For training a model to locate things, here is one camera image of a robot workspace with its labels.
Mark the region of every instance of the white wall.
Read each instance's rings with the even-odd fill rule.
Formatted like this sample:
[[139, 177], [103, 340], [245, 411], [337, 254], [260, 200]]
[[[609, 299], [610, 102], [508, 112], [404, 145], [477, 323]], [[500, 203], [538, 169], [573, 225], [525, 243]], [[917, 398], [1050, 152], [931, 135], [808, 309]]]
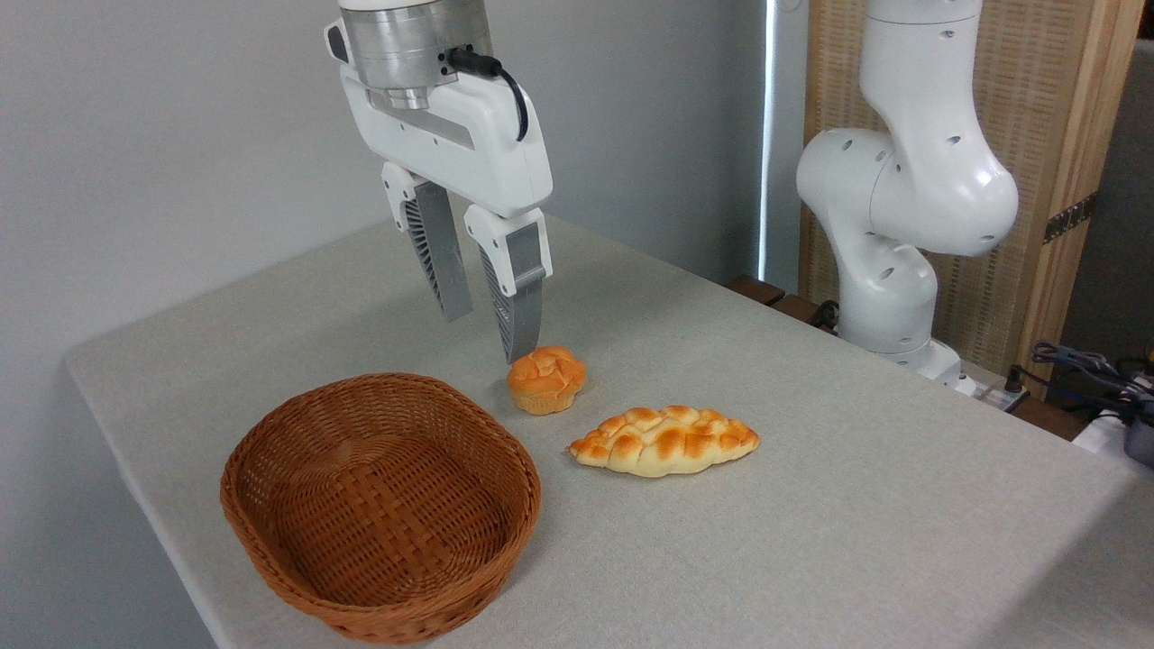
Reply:
[[[324, 55], [335, 6], [5, 2], [0, 646], [210, 644], [61, 358], [387, 218]], [[545, 128], [548, 211], [749, 271], [760, 2], [488, 6]]]

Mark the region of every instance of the gray tablecloth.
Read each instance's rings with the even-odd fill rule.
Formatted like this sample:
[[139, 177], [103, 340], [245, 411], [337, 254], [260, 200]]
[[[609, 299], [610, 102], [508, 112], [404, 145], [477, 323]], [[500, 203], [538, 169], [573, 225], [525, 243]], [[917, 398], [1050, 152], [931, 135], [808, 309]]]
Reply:
[[[264, 413], [367, 372], [442, 379], [533, 456], [535, 535], [452, 647], [1154, 647], [1154, 488], [833, 336], [550, 219], [542, 344], [583, 358], [570, 410], [504, 387], [477, 309], [441, 318], [380, 226], [82, 345], [67, 365], [222, 647], [360, 647], [280, 602], [218, 480]], [[470, 243], [466, 237], [463, 241]], [[658, 480], [564, 452], [631, 406], [744, 420], [748, 457]]]

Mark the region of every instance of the muffin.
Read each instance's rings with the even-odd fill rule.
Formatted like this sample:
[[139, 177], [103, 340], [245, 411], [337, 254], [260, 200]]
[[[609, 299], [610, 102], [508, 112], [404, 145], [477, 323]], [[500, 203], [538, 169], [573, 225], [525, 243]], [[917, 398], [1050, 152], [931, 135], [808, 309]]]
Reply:
[[561, 412], [585, 385], [585, 364], [563, 346], [537, 348], [509, 368], [514, 405], [532, 415]]

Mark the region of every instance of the braided bread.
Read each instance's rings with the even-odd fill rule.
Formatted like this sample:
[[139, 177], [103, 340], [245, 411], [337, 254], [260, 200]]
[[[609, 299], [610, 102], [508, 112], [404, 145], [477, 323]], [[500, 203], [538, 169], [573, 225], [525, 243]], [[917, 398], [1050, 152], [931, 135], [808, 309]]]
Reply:
[[660, 478], [736, 460], [758, 442], [745, 424], [715, 410], [669, 405], [660, 412], [634, 408], [610, 417], [569, 445], [569, 453], [589, 467]]

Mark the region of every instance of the wooden block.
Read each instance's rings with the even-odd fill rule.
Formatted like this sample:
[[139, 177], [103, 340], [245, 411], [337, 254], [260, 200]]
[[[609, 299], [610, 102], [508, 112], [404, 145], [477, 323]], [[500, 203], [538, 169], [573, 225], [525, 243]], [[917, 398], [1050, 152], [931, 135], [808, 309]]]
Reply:
[[733, 282], [725, 285], [726, 289], [735, 293], [741, 293], [747, 298], [764, 304], [766, 306], [773, 305], [773, 303], [786, 296], [786, 292], [781, 289], [774, 286], [773, 284], [766, 284], [765, 282], [759, 282], [754, 279], [749, 275], [742, 275]]
[[817, 305], [797, 296], [786, 296], [774, 303], [772, 308], [805, 323], [812, 323], [817, 315]]
[[1026, 397], [1011, 415], [1066, 441], [1073, 441], [1086, 427], [1085, 419], [1034, 397]]

